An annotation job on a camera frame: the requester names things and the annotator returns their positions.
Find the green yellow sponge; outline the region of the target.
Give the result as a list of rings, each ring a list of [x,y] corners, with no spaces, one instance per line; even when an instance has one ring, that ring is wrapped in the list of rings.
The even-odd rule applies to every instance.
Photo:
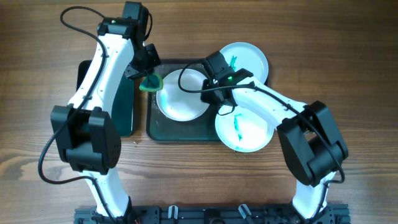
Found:
[[[139,85],[139,89],[146,92],[157,92],[163,89],[163,86],[163,78],[158,73],[152,73],[145,77]]]

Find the white plate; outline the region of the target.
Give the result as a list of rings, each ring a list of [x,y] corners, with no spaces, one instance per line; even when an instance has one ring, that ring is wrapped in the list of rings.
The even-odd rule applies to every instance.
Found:
[[[269,64],[266,56],[255,45],[246,42],[234,42],[220,50],[234,71],[242,68],[250,71],[263,84],[267,83]]]
[[[191,121],[201,116],[209,107],[200,99],[199,93],[187,93],[178,86],[182,69],[172,71],[163,79],[163,89],[156,93],[157,106],[160,111],[174,121]],[[180,84],[187,90],[198,90],[202,87],[204,74],[197,70],[186,69]]]
[[[262,149],[274,134],[274,128],[252,111],[226,105],[218,110],[215,130],[224,145],[243,153]]]

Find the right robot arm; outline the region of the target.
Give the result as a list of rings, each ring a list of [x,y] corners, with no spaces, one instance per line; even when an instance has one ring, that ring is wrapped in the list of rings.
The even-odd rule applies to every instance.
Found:
[[[276,129],[285,163],[297,179],[292,204],[307,222],[314,222],[326,207],[330,184],[345,181],[343,161],[348,148],[328,107],[321,101],[310,105],[271,90],[250,71],[237,71],[221,52],[200,60],[207,78],[201,98],[244,108]],[[340,180],[334,178],[339,173]]]

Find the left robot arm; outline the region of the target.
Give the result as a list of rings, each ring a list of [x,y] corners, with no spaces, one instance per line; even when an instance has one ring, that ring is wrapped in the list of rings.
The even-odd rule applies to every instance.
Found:
[[[40,155],[38,172],[45,182],[43,161],[55,142],[60,159],[79,173],[96,200],[85,213],[96,223],[134,223],[131,198],[122,187],[116,164],[121,137],[111,118],[114,99],[123,78],[149,75],[160,59],[145,41],[152,15],[139,2],[126,2],[121,17],[103,17],[96,34],[96,53],[86,75],[66,106],[54,106],[50,115],[53,135]]]

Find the small black water tray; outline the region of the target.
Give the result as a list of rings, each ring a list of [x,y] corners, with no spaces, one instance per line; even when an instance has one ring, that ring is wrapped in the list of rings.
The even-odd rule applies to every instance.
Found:
[[[104,68],[84,110],[92,110],[95,106],[110,112],[111,119],[122,138],[134,132],[134,93],[135,83],[128,79],[124,71],[124,62],[111,60]]]

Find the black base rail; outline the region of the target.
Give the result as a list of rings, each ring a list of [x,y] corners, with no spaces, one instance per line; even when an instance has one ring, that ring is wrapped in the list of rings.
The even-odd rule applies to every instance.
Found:
[[[177,207],[141,206],[132,208],[135,220],[118,223],[323,223],[350,224],[347,204],[328,204],[313,222],[307,222],[290,204],[271,204],[262,207],[241,204],[238,207]],[[96,208],[78,208],[73,223],[113,223],[108,217],[96,212]]]

